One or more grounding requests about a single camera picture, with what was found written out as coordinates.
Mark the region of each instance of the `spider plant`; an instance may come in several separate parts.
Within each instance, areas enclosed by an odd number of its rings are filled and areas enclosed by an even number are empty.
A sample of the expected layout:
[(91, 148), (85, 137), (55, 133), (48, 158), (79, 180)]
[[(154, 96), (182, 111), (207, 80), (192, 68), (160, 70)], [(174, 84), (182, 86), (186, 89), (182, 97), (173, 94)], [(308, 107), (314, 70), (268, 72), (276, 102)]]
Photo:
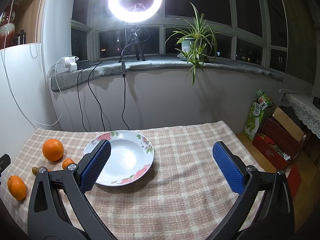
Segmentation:
[(208, 24), (206, 20), (204, 20), (204, 14), (202, 13), (199, 16), (198, 10), (191, 3), (193, 10), (195, 11), (194, 23), (189, 22), (183, 18), (176, 18), (180, 20), (184, 20), (188, 23), (188, 30), (183, 30), (177, 27), (170, 27), (176, 29), (173, 31), (173, 34), (166, 40), (166, 42), (174, 35), (182, 34), (183, 36), (178, 39), (177, 44), (182, 43), (187, 38), (194, 39), (194, 43), (192, 43), (189, 39), (187, 41), (190, 43), (190, 50), (189, 51), (182, 51), (181, 49), (177, 49), (182, 53), (182, 55), (187, 59), (187, 64), (190, 62), (193, 66), (190, 68), (187, 76), (190, 72), (192, 72), (192, 85), (194, 85), (196, 80), (196, 68), (200, 68), (203, 72), (204, 60), (207, 59), (208, 55), (204, 54), (206, 46), (210, 46), (211, 50), (214, 48), (214, 60), (217, 57), (217, 40), (216, 40), (216, 33)]

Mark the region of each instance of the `gray fabric windowsill cover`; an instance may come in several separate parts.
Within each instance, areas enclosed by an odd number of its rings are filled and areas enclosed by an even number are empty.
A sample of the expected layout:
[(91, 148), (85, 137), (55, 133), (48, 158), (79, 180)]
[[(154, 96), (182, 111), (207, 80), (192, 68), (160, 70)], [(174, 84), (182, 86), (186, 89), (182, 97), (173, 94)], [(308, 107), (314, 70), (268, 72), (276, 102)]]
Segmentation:
[[(180, 69), (180, 68), (190, 68), (192, 65), (187, 62), (181, 61), (179, 58), (173, 55), (157, 55), (157, 56), (146, 56), (146, 61), (137, 61), (136, 57), (125, 57), (125, 69), (128, 71), (148, 71), (148, 70), (156, 70), (156, 69)], [(79, 76), (79, 85), (84, 84), (88, 80), (88, 76), (94, 66), (85, 69), (82, 71)], [(226, 59), (216, 59), (215, 63), (205, 63), (204, 68), (210, 69), (225, 69), (225, 70), (233, 70), (239, 72), (251, 72), (254, 74), (264, 74), (269, 75), (272, 78), (275, 78), (279, 81), (283, 81), (284, 73), (278, 73), (276, 71), (272, 71), (267, 68), (263, 68), (262, 66), (256, 64), (250, 64), (247, 62), (241, 61), (232, 61)], [(74, 72), (63, 72), (57, 74), (57, 81), (61, 91), (73, 88), (77, 86), (77, 78), (80, 70)], [(121, 71), (121, 63), (118, 63), (118, 59), (113, 60), (105, 60), (103, 61), (91, 74), (89, 80), (94, 80), (100, 77), (108, 77), (108, 76), (117, 76), (122, 75)], [(53, 92), (59, 92), (59, 88), (57, 86), (57, 82), (55, 78), (51, 79), (51, 90)]]

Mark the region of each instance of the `floral plate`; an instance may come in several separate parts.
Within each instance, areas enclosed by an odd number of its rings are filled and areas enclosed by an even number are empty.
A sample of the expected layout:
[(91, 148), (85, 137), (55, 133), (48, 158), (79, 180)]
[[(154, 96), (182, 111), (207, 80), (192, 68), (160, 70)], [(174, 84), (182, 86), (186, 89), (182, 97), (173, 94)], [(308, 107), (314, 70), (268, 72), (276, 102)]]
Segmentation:
[(154, 149), (142, 134), (117, 130), (104, 133), (92, 140), (83, 155), (93, 151), (100, 140), (111, 144), (111, 155), (96, 183), (104, 186), (123, 186), (141, 178), (151, 167)]

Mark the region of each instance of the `potted plant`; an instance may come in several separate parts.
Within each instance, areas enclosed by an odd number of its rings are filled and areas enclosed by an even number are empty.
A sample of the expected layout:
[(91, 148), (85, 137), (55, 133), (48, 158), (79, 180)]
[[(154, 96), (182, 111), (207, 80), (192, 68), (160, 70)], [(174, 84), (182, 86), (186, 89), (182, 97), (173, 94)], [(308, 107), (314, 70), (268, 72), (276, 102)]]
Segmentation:
[(177, 49), (183, 55), (187, 64), (190, 62), (193, 66), (190, 68), (188, 74), (192, 72), (192, 85), (196, 80), (196, 68), (199, 67), (203, 72), (204, 62), (208, 60), (207, 54), (210, 54), (214, 48), (214, 60), (217, 56), (217, 40), (216, 33), (209, 25), (206, 25), (204, 20), (204, 14), (199, 16), (196, 7), (191, 3), (195, 11), (194, 23), (189, 22), (183, 18), (177, 18), (184, 20), (188, 23), (188, 30), (173, 27), (176, 29), (173, 34), (167, 39), (167, 41), (174, 35), (182, 34), (183, 36), (178, 39), (177, 44), (181, 44), (181, 49)]

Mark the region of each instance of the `plaid tablecloth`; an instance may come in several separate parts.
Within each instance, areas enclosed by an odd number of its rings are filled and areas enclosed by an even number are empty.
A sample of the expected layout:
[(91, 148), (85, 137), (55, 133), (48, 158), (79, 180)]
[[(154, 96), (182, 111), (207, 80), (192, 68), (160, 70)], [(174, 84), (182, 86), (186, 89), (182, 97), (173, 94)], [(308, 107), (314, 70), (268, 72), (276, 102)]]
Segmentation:
[[(233, 193), (212, 158), (212, 146), (223, 141), (246, 165), (262, 168), (231, 129), (223, 122), (138, 130), (153, 144), (155, 155), (142, 178), (122, 187), (95, 185), (86, 196), (107, 227), (118, 239), (205, 239), (222, 221), (238, 197)], [(66, 158), (78, 162), (85, 146), (100, 132), (62, 132), (38, 129), (8, 168), (0, 197), (17, 224), (27, 231), (28, 205), (35, 176), (32, 166), (60, 170)], [(59, 139), (65, 148), (59, 163), (49, 163), (42, 145)], [(20, 176), (28, 187), (23, 202), (9, 193), (9, 176)], [(81, 228), (68, 199), (63, 202), (73, 225)], [(258, 208), (257, 197), (243, 227), (250, 225)]]

